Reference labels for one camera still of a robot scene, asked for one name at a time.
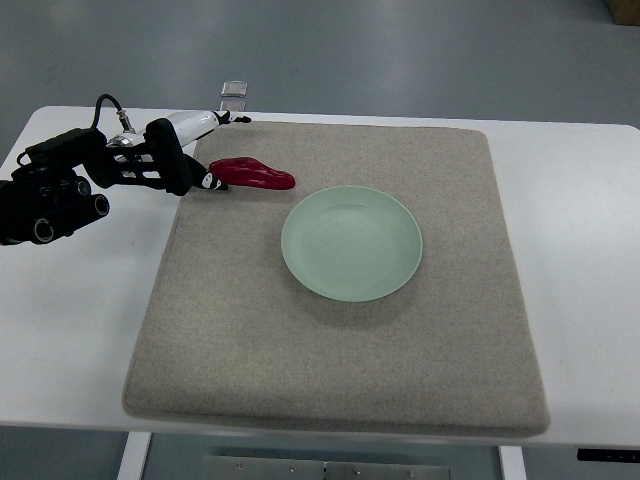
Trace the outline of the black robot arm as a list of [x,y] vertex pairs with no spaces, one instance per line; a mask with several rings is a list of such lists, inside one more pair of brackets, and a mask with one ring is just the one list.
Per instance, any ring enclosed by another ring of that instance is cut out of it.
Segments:
[[75,128],[25,149],[1,182],[1,244],[51,243],[108,215],[93,186],[144,186],[183,196],[195,186],[190,161],[166,118],[142,142],[118,146],[96,128]]

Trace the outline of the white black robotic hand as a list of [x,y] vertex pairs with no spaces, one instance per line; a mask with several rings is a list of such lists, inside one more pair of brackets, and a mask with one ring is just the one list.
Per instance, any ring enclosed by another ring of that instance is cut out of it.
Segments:
[[230,111],[182,111],[153,122],[139,133],[128,127],[113,137],[108,146],[117,151],[119,184],[144,185],[177,196],[191,188],[226,191],[228,185],[209,169],[184,153],[183,148],[211,133],[215,128],[233,123],[249,123],[248,116]]

